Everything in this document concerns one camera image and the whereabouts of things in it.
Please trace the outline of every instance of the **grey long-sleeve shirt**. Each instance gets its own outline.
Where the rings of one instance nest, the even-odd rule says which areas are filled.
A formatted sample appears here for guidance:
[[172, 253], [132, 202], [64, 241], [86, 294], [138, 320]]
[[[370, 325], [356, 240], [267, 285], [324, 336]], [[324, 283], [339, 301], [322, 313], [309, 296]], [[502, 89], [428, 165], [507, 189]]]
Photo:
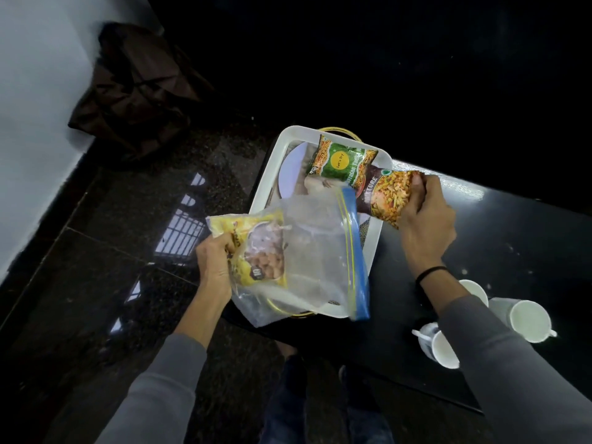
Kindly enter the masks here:
[[[452, 302], [439, 325], [500, 442], [592, 442], [592, 402], [478, 298]], [[204, 362], [200, 343], [170, 335], [97, 444], [182, 443]]]

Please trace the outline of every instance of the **clear plastic bag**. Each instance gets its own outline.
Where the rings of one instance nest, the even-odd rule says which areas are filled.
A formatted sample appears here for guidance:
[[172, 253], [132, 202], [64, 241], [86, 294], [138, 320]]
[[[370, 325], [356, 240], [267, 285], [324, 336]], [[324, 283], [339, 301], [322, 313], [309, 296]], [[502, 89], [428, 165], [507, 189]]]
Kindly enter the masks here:
[[295, 195], [257, 214], [207, 222], [214, 237], [233, 234], [233, 300], [255, 327], [328, 302], [346, 306], [353, 320], [369, 317], [352, 188]]

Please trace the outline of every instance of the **granite floor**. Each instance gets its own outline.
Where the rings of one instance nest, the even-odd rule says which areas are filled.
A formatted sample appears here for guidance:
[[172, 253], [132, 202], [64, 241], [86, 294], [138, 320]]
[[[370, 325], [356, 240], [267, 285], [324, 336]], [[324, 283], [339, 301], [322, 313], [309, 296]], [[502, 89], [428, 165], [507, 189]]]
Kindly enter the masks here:
[[[4, 433], [92, 443], [151, 362], [199, 283], [204, 218], [247, 210], [266, 151], [286, 125], [196, 126], [152, 162], [89, 166], [93, 182], [1, 331]], [[308, 435], [344, 443], [335, 370], [310, 358]], [[256, 443], [282, 359], [275, 343], [221, 320], [197, 388], [188, 443]], [[372, 380], [398, 443], [489, 443], [485, 419]]]

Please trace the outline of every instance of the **cup handle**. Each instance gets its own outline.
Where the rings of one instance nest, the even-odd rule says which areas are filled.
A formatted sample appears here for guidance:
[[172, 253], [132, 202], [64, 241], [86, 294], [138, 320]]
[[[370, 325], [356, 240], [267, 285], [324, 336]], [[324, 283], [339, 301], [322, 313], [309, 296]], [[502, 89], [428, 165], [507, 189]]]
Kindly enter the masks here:
[[425, 340], [425, 341], [427, 341], [427, 342], [429, 342], [429, 343], [431, 343], [431, 342], [432, 342], [432, 337], [431, 337], [431, 336], [424, 335], [424, 334], [423, 334], [423, 333], [421, 333], [419, 330], [415, 330], [415, 329], [413, 329], [413, 330], [411, 330], [411, 333], [412, 333], [413, 335], [415, 335], [416, 337], [418, 337], [418, 338], [421, 338], [421, 339], [423, 339], [423, 340]]

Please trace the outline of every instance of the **leg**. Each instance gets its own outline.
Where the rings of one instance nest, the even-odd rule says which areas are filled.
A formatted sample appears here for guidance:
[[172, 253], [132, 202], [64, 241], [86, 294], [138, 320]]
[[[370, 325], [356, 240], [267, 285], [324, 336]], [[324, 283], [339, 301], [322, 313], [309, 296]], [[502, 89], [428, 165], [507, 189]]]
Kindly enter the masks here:
[[347, 431], [351, 444], [394, 444], [389, 423], [362, 375], [342, 366], [339, 379], [347, 398]]
[[286, 357], [286, 362], [279, 384], [265, 410], [265, 423], [259, 444], [304, 444], [306, 368], [294, 348], [291, 348], [294, 352], [287, 355], [289, 346], [282, 348], [280, 343], [278, 346]]

